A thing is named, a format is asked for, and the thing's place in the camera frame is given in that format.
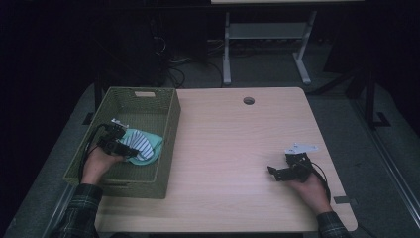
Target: light blue cloth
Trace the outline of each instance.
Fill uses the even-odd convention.
[[[127,159],[129,162],[137,166],[145,166],[154,162],[160,156],[162,140],[162,137],[149,132],[127,129],[120,142],[130,148],[139,150],[135,157]]]

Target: gray carpet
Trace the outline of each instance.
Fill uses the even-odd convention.
[[[281,45],[270,51],[257,49],[252,56],[231,58],[233,82],[230,87],[299,86],[311,91],[338,76],[322,70],[329,46],[311,45],[304,62],[313,82],[303,85],[291,56],[295,49],[294,44]],[[209,61],[222,69],[221,57],[213,57]],[[177,69],[185,74],[185,88],[219,87],[221,84],[221,76],[214,65],[192,62]],[[178,71],[171,72],[178,80],[181,79]],[[420,237],[419,228],[385,169],[365,122],[355,109],[355,103],[359,102],[344,96],[347,85],[345,82],[322,96],[309,96],[308,100],[360,223],[352,235],[357,238]],[[172,86],[171,81],[168,80],[165,86]],[[87,129],[82,123],[86,114],[94,110],[93,99],[93,87],[90,86],[80,98],[5,237],[43,237],[46,228],[56,222],[56,204],[66,188],[62,176]],[[395,162],[407,183],[419,197],[420,140],[380,87],[376,94],[376,110],[382,111],[392,125],[378,128],[376,133],[397,159]],[[305,237],[317,236],[305,234]]]

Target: wooden table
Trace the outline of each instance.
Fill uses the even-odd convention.
[[[104,197],[99,231],[315,231],[315,216],[266,168],[286,168],[284,150],[296,142],[319,147],[309,158],[324,170],[332,197],[345,196],[300,88],[177,92],[182,112],[166,199]],[[357,228],[349,204],[332,199],[332,206],[349,230]]]

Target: person's left hand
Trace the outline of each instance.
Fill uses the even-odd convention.
[[[122,156],[106,154],[100,147],[93,148],[84,165],[81,183],[97,185],[112,165],[123,160]]]

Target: dark background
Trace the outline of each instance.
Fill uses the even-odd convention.
[[[158,2],[169,4],[109,3],[118,8]],[[193,2],[205,5],[208,1]],[[153,36],[166,38],[170,48],[190,50],[198,60],[205,60],[206,39],[223,38],[223,11],[186,11],[182,17],[171,11],[104,15],[98,6],[104,3],[0,3],[1,234],[88,85],[98,77],[105,89],[122,84],[161,85],[170,52],[157,56],[160,45]],[[335,42],[326,70],[345,73],[361,64],[367,66],[420,135],[420,14],[414,4],[393,1],[367,1],[355,9],[346,14],[327,9],[318,15],[312,41]],[[331,21],[331,14],[340,24]]]

